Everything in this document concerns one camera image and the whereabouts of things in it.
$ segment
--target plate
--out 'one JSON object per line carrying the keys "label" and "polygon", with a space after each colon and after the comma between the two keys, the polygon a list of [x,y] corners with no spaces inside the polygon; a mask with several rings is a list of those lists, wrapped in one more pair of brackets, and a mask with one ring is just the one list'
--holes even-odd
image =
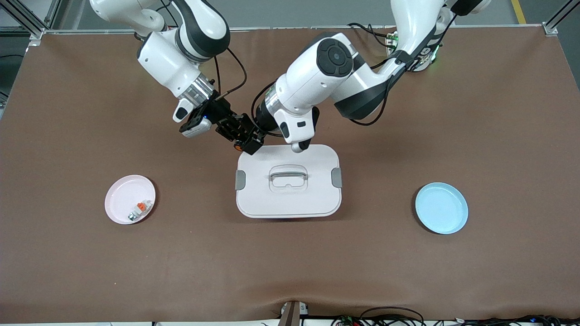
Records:
{"label": "plate", "polygon": [[459,190],[441,182],[421,188],[415,199],[415,210],[423,225],[440,234],[461,230],[469,215],[467,201]]}
{"label": "plate", "polygon": [[113,183],[105,196],[105,212],[115,223],[133,224],[144,219],[151,209],[134,221],[129,219],[129,214],[135,205],[150,200],[155,205],[155,187],[153,183],[141,175],[129,175],[122,177]]}

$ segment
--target yellow stripe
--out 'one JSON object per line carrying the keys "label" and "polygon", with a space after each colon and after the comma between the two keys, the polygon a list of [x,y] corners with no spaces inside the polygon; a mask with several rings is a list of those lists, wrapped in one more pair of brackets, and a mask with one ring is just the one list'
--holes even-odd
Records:
{"label": "yellow stripe", "polygon": [[513,11],[516,12],[517,22],[525,24],[524,12],[521,11],[520,0],[512,0]]}

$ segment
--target blue plate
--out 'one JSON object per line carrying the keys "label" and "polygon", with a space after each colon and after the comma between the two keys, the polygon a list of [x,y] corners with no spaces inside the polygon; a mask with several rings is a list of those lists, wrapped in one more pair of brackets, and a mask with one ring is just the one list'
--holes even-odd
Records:
{"label": "blue plate", "polygon": [[455,233],[467,222],[467,202],[459,190],[446,183],[434,182],[421,188],[415,199],[421,222],[440,234]]}

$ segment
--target brown table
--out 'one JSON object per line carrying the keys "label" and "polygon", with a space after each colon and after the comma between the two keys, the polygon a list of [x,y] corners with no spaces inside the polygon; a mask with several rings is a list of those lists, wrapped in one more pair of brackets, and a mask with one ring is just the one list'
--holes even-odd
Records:
{"label": "brown table", "polygon": [[[233,109],[248,112],[319,32],[235,33],[249,79]],[[384,58],[372,36],[345,33],[369,63]],[[320,105],[314,142],[339,154],[343,202],[291,222],[238,212],[238,152],[215,132],[177,131],[176,99],[138,47],[131,35],[46,35],[28,51],[0,123],[0,322],[272,318],[293,299],[312,314],[580,314],[580,93],[540,27],[452,28],[371,128]],[[223,87],[238,84],[235,61],[219,60]],[[103,200],[130,174],[150,178],[158,201],[121,226]],[[430,182],[465,195],[460,232],[414,218]]]}

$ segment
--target light blue plate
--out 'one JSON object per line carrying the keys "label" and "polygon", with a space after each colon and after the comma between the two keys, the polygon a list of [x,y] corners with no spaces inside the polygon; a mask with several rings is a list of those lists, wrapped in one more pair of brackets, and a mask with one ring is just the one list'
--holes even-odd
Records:
{"label": "light blue plate", "polygon": [[455,233],[467,222],[467,202],[459,190],[446,183],[434,182],[421,188],[415,210],[423,224],[440,234]]}

